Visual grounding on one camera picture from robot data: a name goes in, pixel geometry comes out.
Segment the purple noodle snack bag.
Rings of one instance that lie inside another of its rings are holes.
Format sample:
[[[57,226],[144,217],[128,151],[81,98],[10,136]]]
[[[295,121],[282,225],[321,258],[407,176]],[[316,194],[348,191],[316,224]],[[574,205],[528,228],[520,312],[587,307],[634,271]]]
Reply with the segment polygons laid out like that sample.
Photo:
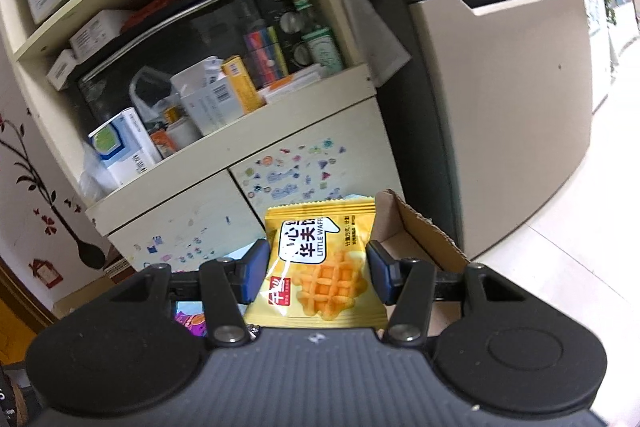
[[[192,335],[196,337],[207,336],[207,326],[203,313],[187,314],[179,311],[175,315],[175,321],[184,326]]]

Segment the yellow waffle packet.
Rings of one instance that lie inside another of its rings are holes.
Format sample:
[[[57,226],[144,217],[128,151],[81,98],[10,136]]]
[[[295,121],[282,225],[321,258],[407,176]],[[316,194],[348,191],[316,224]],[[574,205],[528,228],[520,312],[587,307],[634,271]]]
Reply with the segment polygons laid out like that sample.
[[[288,329],[382,329],[386,308],[371,282],[366,246],[372,197],[271,207],[271,254],[245,321]]]

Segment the cardboard milk box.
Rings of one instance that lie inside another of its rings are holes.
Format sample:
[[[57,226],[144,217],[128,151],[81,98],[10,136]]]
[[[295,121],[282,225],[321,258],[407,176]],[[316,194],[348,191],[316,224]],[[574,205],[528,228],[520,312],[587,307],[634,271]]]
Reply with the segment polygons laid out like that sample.
[[[428,340],[460,319],[468,298],[464,272],[469,260],[445,232],[395,192],[380,192],[374,196],[374,202],[375,219],[369,242],[371,239],[380,242],[394,259],[418,258],[436,267]]]

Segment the red brown carton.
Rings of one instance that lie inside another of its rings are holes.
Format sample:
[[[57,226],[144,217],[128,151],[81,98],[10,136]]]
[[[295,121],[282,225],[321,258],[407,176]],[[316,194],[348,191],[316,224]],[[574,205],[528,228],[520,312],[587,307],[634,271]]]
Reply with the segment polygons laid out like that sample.
[[[136,273],[130,262],[113,246],[108,248],[103,273],[114,284],[128,279]]]

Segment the white blue medicine box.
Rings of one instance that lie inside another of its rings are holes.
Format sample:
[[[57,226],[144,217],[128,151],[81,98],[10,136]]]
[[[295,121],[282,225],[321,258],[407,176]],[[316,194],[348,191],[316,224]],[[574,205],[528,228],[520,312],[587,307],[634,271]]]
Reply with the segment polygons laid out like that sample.
[[[117,186],[124,186],[155,167],[160,152],[136,110],[128,107],[88,135],[93,150]]]

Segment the beige refrigerator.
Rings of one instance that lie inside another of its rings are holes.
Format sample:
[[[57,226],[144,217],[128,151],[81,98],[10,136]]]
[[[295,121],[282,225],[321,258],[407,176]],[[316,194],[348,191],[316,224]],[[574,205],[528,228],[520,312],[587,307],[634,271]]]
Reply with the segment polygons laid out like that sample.
[[[378,89],[407,202],[475,257],[584,158],[582,0],[369,0],[409,60]]]

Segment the cream cabinet with stickers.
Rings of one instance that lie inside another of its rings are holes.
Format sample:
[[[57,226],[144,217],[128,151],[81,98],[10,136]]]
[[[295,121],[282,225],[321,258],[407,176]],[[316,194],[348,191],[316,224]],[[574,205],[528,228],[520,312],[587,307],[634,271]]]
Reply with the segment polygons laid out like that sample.
[[[18,87],[87,218],[136,269],[254,242],[269,207],[400,185],[366,0],[1,0]],[[162,156],[117,186],[88,135],[132,107]]]

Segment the red house switch sticker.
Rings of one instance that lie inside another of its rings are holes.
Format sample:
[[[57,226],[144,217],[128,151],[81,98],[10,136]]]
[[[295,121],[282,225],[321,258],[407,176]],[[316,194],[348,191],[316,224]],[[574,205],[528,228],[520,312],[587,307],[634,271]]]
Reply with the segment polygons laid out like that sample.
[[[32,270],[32,276],[48,289],[52,289],[63,280],[62,274],[48,260],[34,259],[28,266]]]

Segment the wooden door frame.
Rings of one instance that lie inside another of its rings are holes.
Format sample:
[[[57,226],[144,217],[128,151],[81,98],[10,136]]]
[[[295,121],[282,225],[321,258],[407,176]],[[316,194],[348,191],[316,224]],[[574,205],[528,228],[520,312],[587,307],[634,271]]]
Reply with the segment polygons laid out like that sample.
[[[1,300],[32,331],[39,334],[58,319],[0,259]]]

